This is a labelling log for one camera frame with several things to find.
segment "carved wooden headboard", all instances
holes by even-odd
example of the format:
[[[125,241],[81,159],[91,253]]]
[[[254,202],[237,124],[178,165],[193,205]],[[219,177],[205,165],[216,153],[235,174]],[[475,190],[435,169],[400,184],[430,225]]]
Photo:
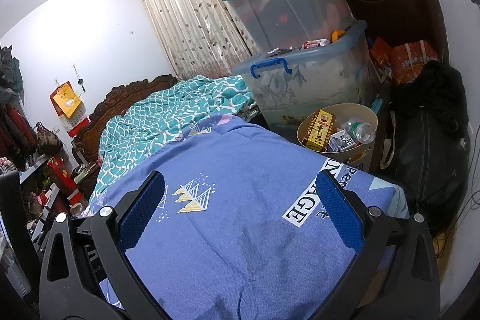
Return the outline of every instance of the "carved wooden headboard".
[[[145,99],[156,91],[166,90],[175,83],[177,83],[176,77],[161,75],[151,82],[145,79],[141,82],[132,82],[128,86],[121,85],[112,88],[103,102],[99,103],[94,112],[90,114],[90,123],[80,129],[73,139],[76,146],[74,155],[78,163],[82,164],[82,161],[75,153],[76,151],[79,151],[87,162],[97,160],[100,136],[102,136],[109,119],[116,115],[124,115],[134,103]]]

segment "electrical cable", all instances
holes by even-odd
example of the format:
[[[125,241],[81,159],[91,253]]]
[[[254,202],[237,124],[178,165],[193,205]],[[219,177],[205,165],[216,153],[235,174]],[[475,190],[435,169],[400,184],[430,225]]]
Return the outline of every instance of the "electrical cable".
[[[480,158],[480,148],[476,151],[476,149],[477,149],[477,139],[478,139],[479,132],[480,132],[480,125],[478,126],[477,131],[475,133],[473,150],[471,150],[472,151],[472,158],[471,158],[470,163],[469,163],[469,169],[467,170],[467,177],[468,177],[470,175],[470,171],[471,171],[471,168],[472,168],[472,165],[473,165],[473,161],[475,160],[475,166],[473,168],[472,180],[471,180],[471,184],[470,184],[470,197],[465,202],[465,204],[463,205],[463,208],[460,211],[460,213],[457,215],[457,218],[455,219],[454,223],[452,224],[452,227],[450,228],[450,231],[448,233],[445,232],[445,240],[444,240],[443,247],[442,247],[441,250],[439,248],[438,238],[434,238],[434,240],[436,241],[436,244],[437,244],[437,251],[438,251],[438,253],[436,254],[437,258],[441,258],[444,255],[445,248],[446,248],[446,245],[447,245],[447,241],[450,238],[450,235],[452,234],[452,232],[455,230],[457,222],[460,219],[460,217],[462,217],[462,214],[465,211],[466,206],[469,205],[471,201],[473,201],[476,205],[480,206],[480,200],[477,201],[475,199],[475,196],[477,194],[480,194],[480,190],[476,190],[475,192],[473,191],[474,183],[475,183],[475,174],[476,174],[476,171],[477,171],[478,161],[479,161],[479,158]]]

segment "clear plastic storage box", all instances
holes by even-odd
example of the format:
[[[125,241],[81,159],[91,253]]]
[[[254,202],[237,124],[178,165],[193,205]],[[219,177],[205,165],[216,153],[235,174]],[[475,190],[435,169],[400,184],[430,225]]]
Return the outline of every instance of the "clear plastic storage box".
[[[356,21],[335,43],[282,56],[254,56],[232,69],[241,75],[272,131],[297,141],[300,123],[336,103],[366,104],[374,71],[364,31]]]
[[[224,0],[230,3],[260,52],[331,39],[353,17],[346,0]]]

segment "metal bolt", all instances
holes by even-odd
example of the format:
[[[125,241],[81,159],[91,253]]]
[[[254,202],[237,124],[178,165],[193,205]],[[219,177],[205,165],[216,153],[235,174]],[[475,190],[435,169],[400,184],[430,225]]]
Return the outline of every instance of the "metal bolt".
[[[66,213],[59,213],[57,214],[57,217],[55,217],[55,220],[57,220],[57,223],[63,223],[66,219],[67,219]]]
[[[413,215],[413,218],[415,219],[415,221],[417,223],[423,223],[425,221],[425,219],[423,218],[423,216],[420,213],[415,213]]]
[[[369,207],[368,212],[370,216],[373,216],[373,217],[380,217],[382,215],[382,211],[380,210],[380,208],[376,206]]]
[[[102,217],[108,217],[112,214],[113,209],[110,206],[104,206],[102,209],[100,209],[100,216]]]

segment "teal patterned blanket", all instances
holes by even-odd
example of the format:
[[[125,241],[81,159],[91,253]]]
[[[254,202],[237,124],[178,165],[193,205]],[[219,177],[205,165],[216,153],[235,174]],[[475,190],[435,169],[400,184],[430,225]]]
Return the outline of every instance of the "teal patterned blanket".
[[[240,76],[196,76],[135,103],[105,126],[99,145],[103,163],[90,203],[187,126],[211,113],[237,114],[254,105]]]

